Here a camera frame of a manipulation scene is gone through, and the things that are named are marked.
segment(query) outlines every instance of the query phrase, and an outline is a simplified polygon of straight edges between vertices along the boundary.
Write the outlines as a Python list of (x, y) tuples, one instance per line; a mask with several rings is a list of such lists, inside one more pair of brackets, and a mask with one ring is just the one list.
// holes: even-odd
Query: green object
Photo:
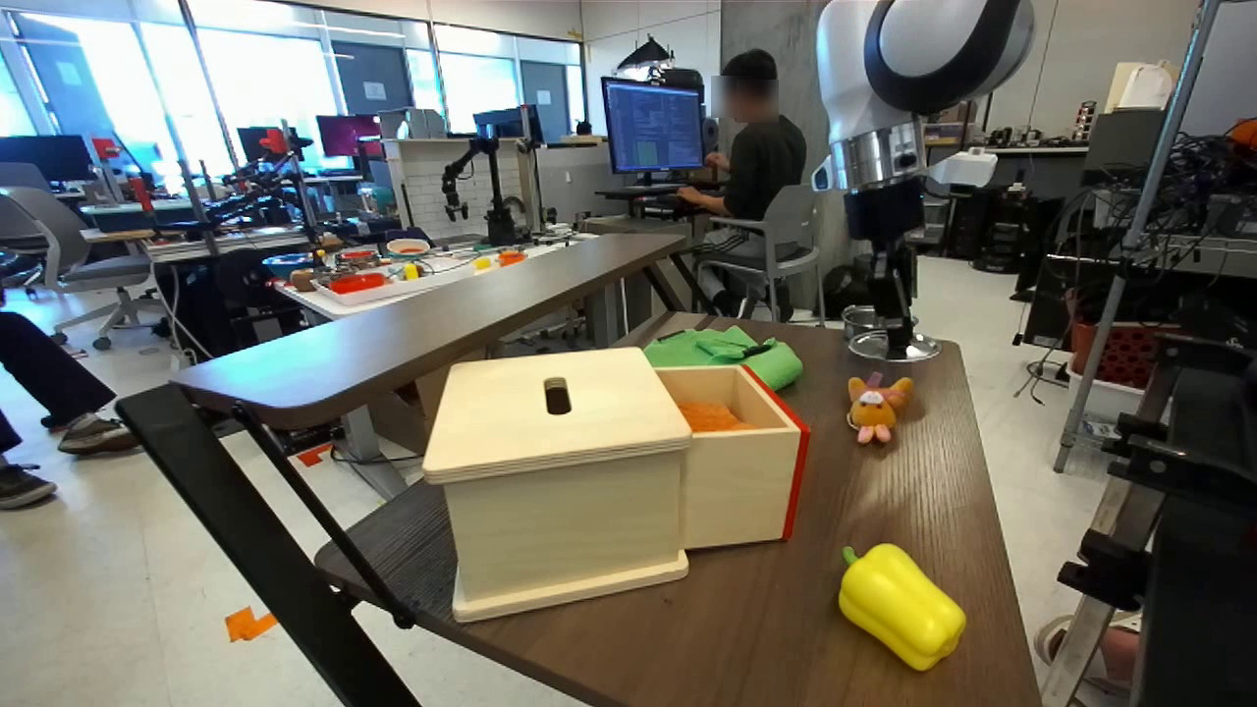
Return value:
[(675, 365), (747, 365), (764, 383), (790, 390), (803, 362), (785, 340), (753, 340), (747, 331), (681, 331), (645, 346), (658, 370)]
[(839, 610), (916, 671), (934, 666), (966, 631), (966, 612), (900, 548), (846, 548)]

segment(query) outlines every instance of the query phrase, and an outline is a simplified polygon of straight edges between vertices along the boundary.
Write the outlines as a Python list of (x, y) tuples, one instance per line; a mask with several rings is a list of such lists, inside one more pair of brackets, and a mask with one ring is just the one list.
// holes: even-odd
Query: cardboard box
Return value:
[(742, 425), (696, 430), (683, 458), (683, 547), (778, 541), (806, 471), (806, 425), (742, 365), (661, 370), (675, 405), (722, 405)]
[(451, 365), (425, 471), (450, 498), (455, 615), (683, 577), (687, 446), (641, 348)]

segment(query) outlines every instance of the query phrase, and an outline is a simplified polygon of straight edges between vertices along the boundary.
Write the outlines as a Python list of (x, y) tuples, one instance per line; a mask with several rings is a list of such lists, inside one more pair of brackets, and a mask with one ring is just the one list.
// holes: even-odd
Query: stuffed toy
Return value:
[(856, 428), (860, 442), (894, 442), (900, 409), (913, 397), (913, 375), (900, 375), (894, 390), (867, 383), (863, 375), (850, 375), (850, 425)]

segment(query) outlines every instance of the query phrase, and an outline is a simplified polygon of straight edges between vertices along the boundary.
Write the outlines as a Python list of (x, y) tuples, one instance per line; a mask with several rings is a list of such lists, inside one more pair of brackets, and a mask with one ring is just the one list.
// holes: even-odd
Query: box lid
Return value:
[(692, 428), (641, 348), (451, 365), (430, 483), (687, 446)]

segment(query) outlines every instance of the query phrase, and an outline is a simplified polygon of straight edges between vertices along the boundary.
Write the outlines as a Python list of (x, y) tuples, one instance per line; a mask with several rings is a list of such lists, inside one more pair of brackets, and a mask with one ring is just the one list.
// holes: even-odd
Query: black t-shirt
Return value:
[(722, 206), (736, 219), (764, 219), (778, 187), (803, 179), (806, 153), (806, 137), (785, 115), (747, 120), (736, 137)]

